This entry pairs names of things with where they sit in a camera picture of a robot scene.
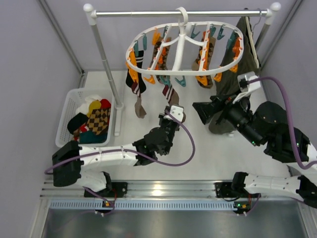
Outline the tan maroon striped sock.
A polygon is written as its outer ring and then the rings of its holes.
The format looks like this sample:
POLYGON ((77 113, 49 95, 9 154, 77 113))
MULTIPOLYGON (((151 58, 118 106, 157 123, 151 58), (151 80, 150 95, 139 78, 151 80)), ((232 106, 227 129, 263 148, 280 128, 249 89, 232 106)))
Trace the tan maroon striped sock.
MULTIPOLYGON (((168 86, 168 85, 165 85, 164 88, 163 88, 163 91, 162 91, 163 95, 165 96, 167 102, 168 102, 168 106, 164 109, 164 113, 166 110, 168 110, 168 112, 170 114, 172 114, 170 112, 170 108, 172 106, 176 106, 178 108, 181 108, 182 109, 182 116, 183 118, 180 120, 181 122, 184 122, 186 120, 186 114, 184 112, 184 107, 179 105, 179 96, 178 96, 178 93, 175 91, 175 89, 173 88, 172 85, 168 86)), ((172 114, 173 117, 175 117, 176 119, 180 119, 180 116, 179 115, 174 115, 172 114)))

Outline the brown argyle sock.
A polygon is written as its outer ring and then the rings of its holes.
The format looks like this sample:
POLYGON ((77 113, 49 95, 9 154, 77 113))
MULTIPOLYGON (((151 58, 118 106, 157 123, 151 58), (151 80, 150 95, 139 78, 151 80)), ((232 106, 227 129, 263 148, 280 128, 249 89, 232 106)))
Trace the brown argyle sock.
POLYGON ((108 132, 111 108, 94 109, 86 123, 88 129, 94 135, 102 135, 108 132))
MULTIPOLYGON (((157 42, 156 42, 156 44, 154 45, 153 58, 151 60, 150 65, 153 64, 153 61, 155 59, 155 56, 157 55, 157 52, 158 52, 158 50, 160 48, 162 40, 163 40, 163 37, 159 37, 157 42)), ((169 50, 170 50, 170 46, 167 46, 167 47, 163 48, 162 53, 159 56, 157 65, 155 67, 155 70, 167 70, 166 62, 167 62, 167 57, 168 57, 169 50)))
MULTIPOLYGON (((210 37, 209 38, 209 42, 207 44, 208 50, 207 50, 206 54, 204 54, 205 61, 204 61, 204 64, 203 64, 203 69, 206 69, 206 70, 209 69, 209 65, 210 65, 210 62, 211 62, 212 55, 213 55, 213 50, 214 50, 214 47, 215 47, 215 42, 216 42, 216 38, 214 38, 214 37, 210 37)), ((203 47, 199 47, 198 56, 195 59, 195 61, 193 62, 193 64, 192 64, 192 70, 193 71, 199 69, 202 50, 203 50, 203 47)), ((207 89, 210 89, 210 88, 213 87, 213 82, 212 82, 212 79, 211 79, 211 75, 203 75, 203 76, 199 76, 198 75, 198 76, 195 76, 195 78, 196 78, 198 84, 201 87, 207 88, 207 89)))

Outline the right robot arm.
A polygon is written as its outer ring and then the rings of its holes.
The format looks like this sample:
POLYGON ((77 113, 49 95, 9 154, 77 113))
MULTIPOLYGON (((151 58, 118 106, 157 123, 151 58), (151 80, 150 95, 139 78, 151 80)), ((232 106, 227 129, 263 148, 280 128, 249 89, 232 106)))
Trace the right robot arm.
POLYGON ((253 146, 266 145, 264 153, 300 172, 299 176, 276 178, 247 172, 236 172, 231 191, 235 195, 270 194, 290 197, 316 208, 317 167, 301 169, 295 159, 286 111, 276 103, 261 103, 251 110, 248 97, 235 102, 233 97, 212 96, 210 102, 194 102, 193 107, 203 124, 211 122, 217 113, 216 124, 228 122, 253 146))

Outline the wooden clothes hanger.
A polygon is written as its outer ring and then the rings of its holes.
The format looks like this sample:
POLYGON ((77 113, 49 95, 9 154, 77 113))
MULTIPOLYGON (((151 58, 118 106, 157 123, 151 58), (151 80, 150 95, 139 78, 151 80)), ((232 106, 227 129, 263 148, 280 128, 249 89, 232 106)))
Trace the wooden clothes hanger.
POLYGON ((246 21, 247 35, 248 35, 249 42, 250 42, 251 52, 252 52, 256 67, 257 67, 257 69, 259 69, 260 68, 260 63, 259 63, 259 60, 258 60, 258 55, 257 55, 257 51, 256 51, 256 48, 255 48, 255 43, 254 43, 254 40, 253 40, 253 33, 252 33, 252 30, 251 30, 250 20, 249 20, 248 16, 245 16, 245 21, 246 21))

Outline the black striped sock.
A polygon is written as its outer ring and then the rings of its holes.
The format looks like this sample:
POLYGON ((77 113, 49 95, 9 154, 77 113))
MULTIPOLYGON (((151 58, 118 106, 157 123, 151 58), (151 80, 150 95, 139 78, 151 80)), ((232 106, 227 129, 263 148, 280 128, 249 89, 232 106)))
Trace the black striped sock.
MULTIPOLYGON (((135 63, 137 67, 142 67, 144 58, 144 51, 138 51, 138 56, 135 56, 135 63)), ((127 77, 125 80, 126 85, 131 88, 132 92, 137 95, 141 95, 146 90, 146 85, 142 79, 142 75, 135 70, 130 69, 128 63, 126 63, 128 67, 127 77)))

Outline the olive green garment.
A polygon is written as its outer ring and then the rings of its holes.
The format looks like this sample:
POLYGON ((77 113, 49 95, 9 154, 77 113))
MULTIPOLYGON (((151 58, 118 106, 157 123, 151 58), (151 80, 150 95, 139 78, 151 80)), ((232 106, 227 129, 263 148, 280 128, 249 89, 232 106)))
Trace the olive green garment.
MULTIPOLYGON (((239 90, 239 84, 237 77, 241 74, 253 71, 256 75, 259 75, 260 69, 257 69, 254 62, 254 58, 251 52, 250 42, 247 35, 247 27, 245 17, 241 17, 236 25, 237 28, 243 34, 244 40, 244 51, 241 60, 238 62, 237 71, 232 72, 231 70, 224 71, 221 75, 221 80, 216 82, 216 95, 230 95, 239 90)), ((235 128, 226 120, 222 120, 221 123, 216 124, 216 121, 221 112, 215 115, 215 118, 209 123, 209 131, 213 134, 221 135, 231 133, 235 128)))

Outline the red sock in basket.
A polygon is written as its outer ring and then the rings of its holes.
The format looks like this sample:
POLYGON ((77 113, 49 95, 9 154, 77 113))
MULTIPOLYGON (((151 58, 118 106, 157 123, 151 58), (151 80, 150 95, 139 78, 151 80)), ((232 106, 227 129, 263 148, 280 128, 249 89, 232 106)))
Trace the red sock in basket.
POLYGON ((101 99, 100 104, 101 104, 101 107, 100 107, 101 109, 111 108, 111 103, 107 99, 101 99))

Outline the yellow sock in basket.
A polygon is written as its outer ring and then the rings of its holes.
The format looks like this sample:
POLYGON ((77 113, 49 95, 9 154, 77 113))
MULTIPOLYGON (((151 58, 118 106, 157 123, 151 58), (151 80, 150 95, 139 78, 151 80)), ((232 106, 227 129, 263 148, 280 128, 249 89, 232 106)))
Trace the yellow sock in basket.
POLYGON ((100 108, 101 108, 101 102, 98 100, 93 101, 88 107, 87 117, 90 117, 94 110, 97 110, 100 108))

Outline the dark teal sock in basket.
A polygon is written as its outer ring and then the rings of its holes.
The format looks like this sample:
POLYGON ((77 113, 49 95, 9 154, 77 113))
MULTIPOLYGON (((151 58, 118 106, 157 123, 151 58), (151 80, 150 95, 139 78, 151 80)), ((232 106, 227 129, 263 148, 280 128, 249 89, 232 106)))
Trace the dark teal sock in basket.
POLYGON ((92 131, 86 131, 80 134, 80 144, 99 144, 107 140, 107 133, 96 135, 92 131))

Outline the white sock in basket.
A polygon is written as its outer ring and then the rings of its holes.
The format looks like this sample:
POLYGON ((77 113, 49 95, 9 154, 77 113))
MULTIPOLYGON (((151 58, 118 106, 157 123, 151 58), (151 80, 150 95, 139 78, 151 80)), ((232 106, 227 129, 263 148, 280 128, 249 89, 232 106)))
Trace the white sock in basket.
POLYGON ((90 105, 93 101, 95 101, 95 100, 100 101, 101 99, 102 99, 102 97, 100 97, 99 95, 91 95, 91 96, 86 97, 84 103, 82 103, 82 104, 76 109, 75 114, 83 113, 83 114, 87 115, 89 105, 90 105))

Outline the black sock in basket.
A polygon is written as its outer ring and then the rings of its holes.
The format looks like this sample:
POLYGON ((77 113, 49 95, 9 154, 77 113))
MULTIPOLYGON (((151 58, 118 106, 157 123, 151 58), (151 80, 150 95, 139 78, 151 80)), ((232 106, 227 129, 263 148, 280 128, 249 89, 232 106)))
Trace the black sock in basket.
POLYGON ((79 129, 83 124, 86 124, 88 121, 87 115, 83 113, 78 113, 76 116, 74 116, 67 124, 68 131, 73 134, 74 131, 79 129))

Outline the white laundry basket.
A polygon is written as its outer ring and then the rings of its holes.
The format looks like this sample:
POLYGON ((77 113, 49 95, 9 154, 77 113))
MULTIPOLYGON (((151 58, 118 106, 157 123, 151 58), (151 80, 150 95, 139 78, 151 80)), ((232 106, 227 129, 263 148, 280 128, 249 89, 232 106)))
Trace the white laundry basket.
POLYGON ((113 128, 115 123, 116 110, 115 110, 115 99, 113 97, 112 91, 109 88, 79 88, 79 89, 72 89, 70 90, 65 98, 65 102, 63 105, 63 109, 61 112, 59 125, 57 128, 55 144, 57 147, 61 148, 66 143, 71 141, 73 137, 67 129, 67 125, 69 121, 76 116, 76 110, 80 107, 83 103, 86 102, 87 97, 92 97, 94 95, 100 96, 102 99, 107 99, 111 103, 111 113, 109 120, 109 130, 108 136, 105 142, 97 143, 97 144, 84 144, 84 146, 97 146, 97 147, 104 147, 109 142, 111 137, 113 137, 113 128))

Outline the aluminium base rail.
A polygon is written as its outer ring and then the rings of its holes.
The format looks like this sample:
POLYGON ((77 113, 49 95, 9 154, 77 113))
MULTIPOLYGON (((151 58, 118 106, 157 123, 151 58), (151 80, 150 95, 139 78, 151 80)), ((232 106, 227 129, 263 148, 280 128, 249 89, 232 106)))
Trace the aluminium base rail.
POLYGON ((217 198, 214 184, 220 180, 150 181, 130 180, 123 198, 105 198, 90 194, 78 185, 54 187, 45 181, 41 199, 49 201, 51 209, 97 210, 171 210, 171 211, 231 211, 246 214, 258 200, 248 195, 239 199, 217 198))

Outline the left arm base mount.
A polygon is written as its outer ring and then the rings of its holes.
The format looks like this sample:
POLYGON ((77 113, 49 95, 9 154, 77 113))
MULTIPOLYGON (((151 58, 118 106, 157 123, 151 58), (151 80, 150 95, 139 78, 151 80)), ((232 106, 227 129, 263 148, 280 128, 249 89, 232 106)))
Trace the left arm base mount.
POLYGON ((111 188, 105 188, 101 191, 96 192, 97 195, 105 198, 114 198, 115 195, 117 198, 123 198, 128 191, 127 182, 112 182, 111 188))

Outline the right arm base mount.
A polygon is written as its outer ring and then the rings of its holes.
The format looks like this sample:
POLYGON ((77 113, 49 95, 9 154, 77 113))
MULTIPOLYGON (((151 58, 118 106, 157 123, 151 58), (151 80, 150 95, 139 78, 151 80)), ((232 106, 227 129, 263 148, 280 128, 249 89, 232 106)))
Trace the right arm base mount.
POLYGON ((221 181, 214 184, 217 198, 236 198, 236 194, 231 188, 231 181, 221 181))

